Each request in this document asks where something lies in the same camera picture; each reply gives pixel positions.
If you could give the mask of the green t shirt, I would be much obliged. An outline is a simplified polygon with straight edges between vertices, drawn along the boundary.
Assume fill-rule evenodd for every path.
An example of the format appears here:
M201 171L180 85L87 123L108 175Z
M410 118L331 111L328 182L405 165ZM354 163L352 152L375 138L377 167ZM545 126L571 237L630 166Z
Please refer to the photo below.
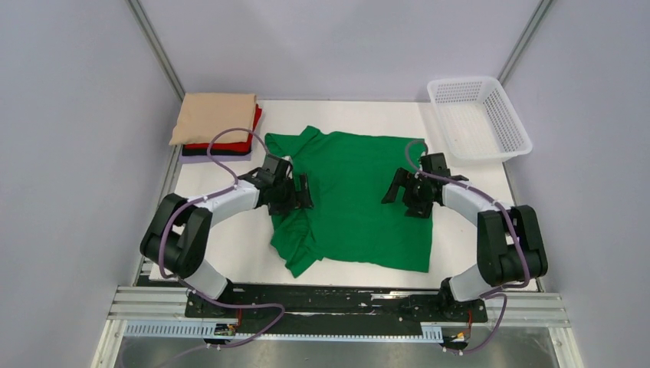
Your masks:
M402 203L382 203L396 170L416 161L422 146L406 152L406 137L322 133L313 126L298 135L268 133L264 141L307 176L314 204L271 218L271 245L293 277L325 258L428 272L433 221L408 217Z

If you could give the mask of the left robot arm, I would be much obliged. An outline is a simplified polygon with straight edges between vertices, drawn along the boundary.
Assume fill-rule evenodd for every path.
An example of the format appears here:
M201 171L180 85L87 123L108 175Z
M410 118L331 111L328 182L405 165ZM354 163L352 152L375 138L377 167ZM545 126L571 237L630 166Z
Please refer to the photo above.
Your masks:
M140 242L140 253L205 295L205 306L215 316L227 316L235 296L227 291L229 280L205 260L208 235L218 223L262 206L270 215L312 209L307 174L295 175L289 159L267 154L262 166L236 176L225 189L193 198L168 194Z

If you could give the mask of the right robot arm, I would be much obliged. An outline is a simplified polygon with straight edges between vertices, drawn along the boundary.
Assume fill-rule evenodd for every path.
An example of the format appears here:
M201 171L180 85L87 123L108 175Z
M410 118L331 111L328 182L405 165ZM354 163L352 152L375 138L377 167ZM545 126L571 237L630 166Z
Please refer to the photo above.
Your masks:
M508 288L524 288L547 274L549 264L535 210L506 205L476 188L468 178L451 174L444 154L421 156L412 171L398 168L382 203L396 200L402 189L406 215L427 219L438 204L457 212L477 230L476 262L447 278L437 302L439 313L457 320L468 302Z

